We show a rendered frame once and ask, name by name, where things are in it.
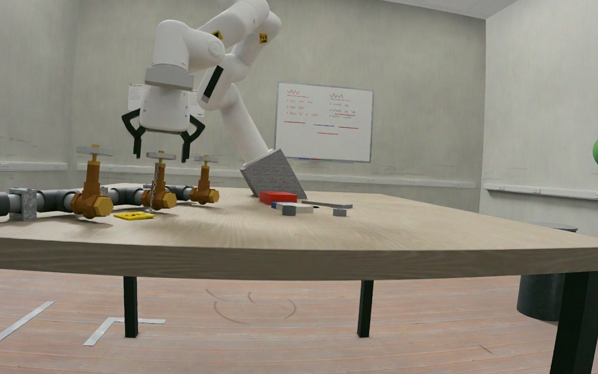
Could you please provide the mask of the yellow square tag with silver chain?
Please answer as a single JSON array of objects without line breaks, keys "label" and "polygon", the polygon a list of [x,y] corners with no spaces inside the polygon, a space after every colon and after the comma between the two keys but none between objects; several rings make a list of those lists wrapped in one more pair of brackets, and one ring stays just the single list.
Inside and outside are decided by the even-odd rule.
[{"label": "yellow square tag with silver chain", "polygon": [[[155,180],[154,184],[156,184],[156,182],[157,181]],[[153,184],[153,186],[154,186],[153,190],[154,190],[154,193],[156,193],[156,190],[155,190],[156,187],[155,186],[157,184],[156,185],[154,185],[154,184]],[[152,193],[153,193],[153,190],[152,190]],[[136,219],[144,219],[144,218],[156,217],[156,215],[150,215],[151,213],[153,213],[152,212],[152,210],[153,210],[153,207],[152,207],[153,199],[152,198],[154,199],[154,194],[152,194],[152,196],[151,196],[151,201],[152,202],[150,202],[151,207],[149,207],[149,210],[150,210],[150,208],[152,208],[152,209],[150,211],[147,211],[148,213],[146,213],[144,211],[135,211],[135,212],[131,212],[131,213],[121,213],[121,215],[113,215],[113,216],[115,216],[117,218],[124,219],[124,220],[136,220]]]}]

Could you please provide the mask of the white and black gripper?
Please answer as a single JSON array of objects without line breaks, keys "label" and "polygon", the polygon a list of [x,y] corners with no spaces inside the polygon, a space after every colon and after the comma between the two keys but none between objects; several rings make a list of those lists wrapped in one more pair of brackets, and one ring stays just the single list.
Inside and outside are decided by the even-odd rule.
[{"label": "white and black gripper", "polygon": [[[186,108],[187,107],[187,108]],[[139,116],[139,128],[134,129],[131,120]],[[141,158],[142,135],[148,132],[181,135],[184,143],[181,152],[181,162],[189,159],[190,143],[192,143],[206,126],[190,115],[189,91],[176,88],[155,87],[146,85],[142,97],[141,108],[131,111],[121,117],[127,131],[134,137],[133,154],[136,159]],[[189,122],[197,127],[190,136],[187,130]]]}]

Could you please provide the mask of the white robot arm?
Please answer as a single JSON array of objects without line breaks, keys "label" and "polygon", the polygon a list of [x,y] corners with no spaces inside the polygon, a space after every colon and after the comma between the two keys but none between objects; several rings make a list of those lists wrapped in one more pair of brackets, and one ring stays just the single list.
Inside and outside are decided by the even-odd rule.
[{"label": "white robot arm", "polygon": [[[220,109],[245,168],[274,150],[269,151],[264,143],[233,83],[247,77],[282,23],[266,0],[218,0],[218,4],[224,12],[197,30],[176,20],[158,25],[152,68],[146,67],[143,81],[145,85],[192,91],[191,73],[208,69],[197,90],[198,105],[206,111]],[[234,49],[225,54],[231,46]]]}]

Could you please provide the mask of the red rectangular block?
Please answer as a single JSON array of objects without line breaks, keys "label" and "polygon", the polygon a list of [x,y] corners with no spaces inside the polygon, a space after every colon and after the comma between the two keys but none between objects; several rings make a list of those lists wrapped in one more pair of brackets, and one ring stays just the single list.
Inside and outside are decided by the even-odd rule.
[{"label": "red rectangular block", "polygon": [[296,202],[297,195],[286,192],[265,192],[260,191],[260,202],[272,205],[272,202]]}]

